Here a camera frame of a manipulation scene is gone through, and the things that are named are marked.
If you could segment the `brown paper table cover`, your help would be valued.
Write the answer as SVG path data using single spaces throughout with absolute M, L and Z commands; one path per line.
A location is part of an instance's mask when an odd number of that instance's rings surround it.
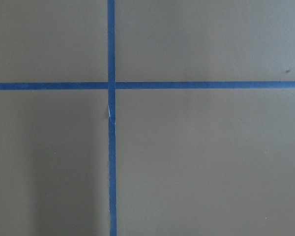
M 119 82 L 295 81 L 295 0 L 117 0 Z M 107 82 L 107 2 L 0 0 L 0 83 Z M 108 91 L 0 91 L 0 236 L 110 232 Z M 295 236 L 295 89 L 116 91 L 120 236 Z

